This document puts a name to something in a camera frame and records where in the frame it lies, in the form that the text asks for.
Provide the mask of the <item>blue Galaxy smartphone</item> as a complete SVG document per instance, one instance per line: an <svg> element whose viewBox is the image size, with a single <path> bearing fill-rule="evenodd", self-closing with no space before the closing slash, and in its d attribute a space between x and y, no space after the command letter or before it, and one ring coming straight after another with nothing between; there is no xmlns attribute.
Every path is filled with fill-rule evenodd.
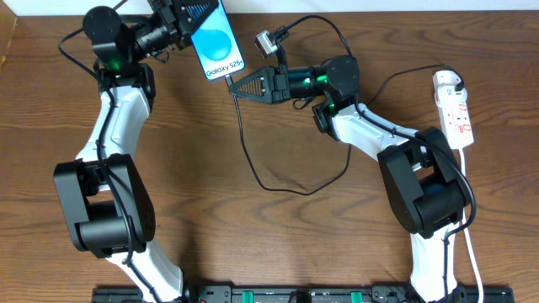
<svg viewBox="0 0 539 303"><path fill-rule="evenodd" d="M203 73L208 81L214 81L245 68L243 54L237 44L222 0L217 2L217 8L191 36Z"/></svg>

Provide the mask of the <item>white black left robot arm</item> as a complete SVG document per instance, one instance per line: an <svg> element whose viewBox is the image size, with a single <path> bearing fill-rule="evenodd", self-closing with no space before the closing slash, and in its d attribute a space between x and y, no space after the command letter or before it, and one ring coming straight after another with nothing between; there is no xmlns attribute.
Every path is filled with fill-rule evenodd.
<svg viewBox="0 0 539 303"><path fill-rule="evenodd" d="M89 10L81 32L96 55L88 68L101 109L91 136L74 160L53 174L74 247L121 268L145 302L196 302L199 294L155 237L156 216L134 163L137 142L156 96L146 59L168 60L217 9L216 1L153 1L150 16Z"/></svg>

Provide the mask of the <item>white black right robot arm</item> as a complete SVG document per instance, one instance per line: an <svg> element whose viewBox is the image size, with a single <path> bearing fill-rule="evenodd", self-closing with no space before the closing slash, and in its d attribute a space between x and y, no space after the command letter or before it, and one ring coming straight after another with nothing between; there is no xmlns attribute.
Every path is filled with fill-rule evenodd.
<svg viewBox="0 0 539 303"><path fill-rule="evenodd" d="M343 55L298 68L280 58L278 66L226 81L235 99L264 104L322 96L312 108L319 131L379 164L392 212L411 236L410 284L417 300L452 302L457 298L454 240L467 228L465 208L477 209L470 183L441 130L407 129L372 113L359 101L359 77L357 60Z"/></svg>

